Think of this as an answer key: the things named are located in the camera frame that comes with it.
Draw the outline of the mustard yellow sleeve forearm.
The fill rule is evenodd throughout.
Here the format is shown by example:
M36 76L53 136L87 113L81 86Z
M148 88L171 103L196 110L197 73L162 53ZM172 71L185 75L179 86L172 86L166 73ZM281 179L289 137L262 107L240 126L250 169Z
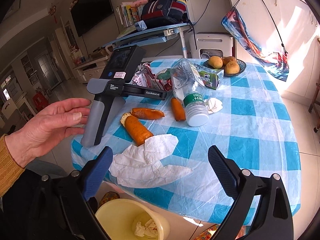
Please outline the mustard yellow sleeve forearm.
M11 156L3 135L0 142L0 197L4 196L24 171Z

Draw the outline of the person's left hand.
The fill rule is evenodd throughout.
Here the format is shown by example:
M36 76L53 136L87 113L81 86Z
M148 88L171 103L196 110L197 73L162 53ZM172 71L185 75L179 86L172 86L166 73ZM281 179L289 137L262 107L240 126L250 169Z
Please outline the person's left hand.
M47 106L18 131L4 137L14 161L26 167L37 157L44 156L63 139L83 134L79 125L87 123L91 101L69 98Z

